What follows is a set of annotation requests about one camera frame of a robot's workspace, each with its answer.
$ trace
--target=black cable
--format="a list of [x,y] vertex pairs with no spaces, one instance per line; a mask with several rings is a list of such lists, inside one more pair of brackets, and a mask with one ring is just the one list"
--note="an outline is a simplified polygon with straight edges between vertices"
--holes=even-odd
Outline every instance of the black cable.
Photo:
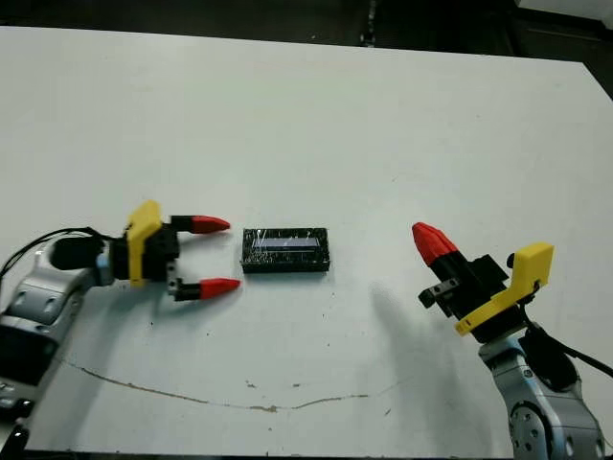
[[2,281],[7,273],[11,271],[11,269],[17,264],[23,256],[25,256],[28,251],[32,248],[47,242],[55,235],[66,235],[69,233],[84,233],[86,235],[90,235],[92,237],[100,238],[101,240],[112,240],[111,237],[104,235],[91,227],[68,227],[68,228],[60,228],[59,230],[54,230],[53,232],[46,233],[41,237],[36,238],[33,241],[30,241],[28,244],[23,246],[21,249],[16,251],[13,255],[9,257],[9,259],[4,263],[2,269],[0,269],[0,294],[2,293]]
[[537,327],[535,323],[533,323],[530,320],[530,318],[528,317],[528,314],[526,314],[526,304],[519,305],[519,312],[522,315],[522,319],[526,323],[526,327],[529,330],[531,330],[533,333],[540,334],[542,337],[549,340],[550,343],[557,346],[563,353],[565,353],[569,357],[575,357],[577,359],[580,359],[585,364],[588,364],[592,366],[593,368],[598,369],[599,371],[607,374],[610,378],[613,378],[613,368],[607,366],[603,362],[598,361],[597,359],[589,355],[586,355],[585,353],[580,352],[579,350],[575,350],[574,348],[564,345],[562,342],[560,342],[556,338],[551,337],[548,333],[546,333],[543,328]]

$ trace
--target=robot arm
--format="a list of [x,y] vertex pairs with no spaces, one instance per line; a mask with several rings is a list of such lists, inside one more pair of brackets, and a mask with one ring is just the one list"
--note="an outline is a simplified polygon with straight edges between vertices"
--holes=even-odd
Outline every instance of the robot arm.
[[[37,242],[34,268],[15,289],[0,314],[0,447],[1,458],[23,450],[28,431],[21,424],[54,374],[60,353],[79,312],[83,297],[94,286],[129,279],[163,282],[176,301],[206,299],[238,287],[238,280],[214,278],[186,284],[176,275],[178,232],[212,233],[229,228],[228,222],[204,216],[159,217],[159,206],[148,201],[129,219],[119,238],[90,228],[66,229],[45,235],[18,251],[0,273]],[[86,236],[67,235],[81,232]]]
[[472,334],[483,344],[479,356],[505,401],[514,458],[604,458],[601,429],[583,401],[567,354],[587,356],[549,337],[525,313],[548,282],[553,247],[537,243],[511,255],[513,274],[506,288],[508,276],[490,256],[469,262],[443,232],[423,223],[413,226],[413,234],[424,261],[441,280],[420,300],[427,308],[438,304],[447,317],[455,315],[458,333]]

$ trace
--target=table surface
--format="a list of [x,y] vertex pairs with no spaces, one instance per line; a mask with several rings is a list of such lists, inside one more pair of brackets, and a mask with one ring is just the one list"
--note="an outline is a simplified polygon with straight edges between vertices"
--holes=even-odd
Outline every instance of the table surface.
[[[186,279],[244,279],[93,289],[32,449],[511,456],[478,344],[417,300],[418,220],[469,258],[555,244],[530,315],[613,362],[613,104],[582,64],[12,28],[0,61],[3,260],[154,198],[234,224],[185,240]],[[243,277],[242,228],[301,226],[328,227],[328,274]],[[579,369],[610,434],[610,381]]]

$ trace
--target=black box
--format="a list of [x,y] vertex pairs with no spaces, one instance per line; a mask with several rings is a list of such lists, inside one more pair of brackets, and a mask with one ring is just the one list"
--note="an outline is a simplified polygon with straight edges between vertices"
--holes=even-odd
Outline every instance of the black box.
[[240,263],[245,273],[328,271],[328,231],[325,228],[245,228]]

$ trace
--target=red fingertip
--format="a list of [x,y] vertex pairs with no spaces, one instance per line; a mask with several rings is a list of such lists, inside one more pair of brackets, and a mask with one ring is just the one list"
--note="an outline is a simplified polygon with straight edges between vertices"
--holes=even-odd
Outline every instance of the red fingertip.
[[413,225],[413,239],[426,265],[431,265],[440,256],[458,250],[441,230],[423,222]]
[[200,298],[210,299],[216,297],[219,294],[234,290],[240,286],[239,280],[232,280],[229,278],[211,278],[209,280],[202,280],[200,282]]
[[192,218],[192,233],[213,233],[230,228],[230,223],[223,218],[210,216],[194,216]]

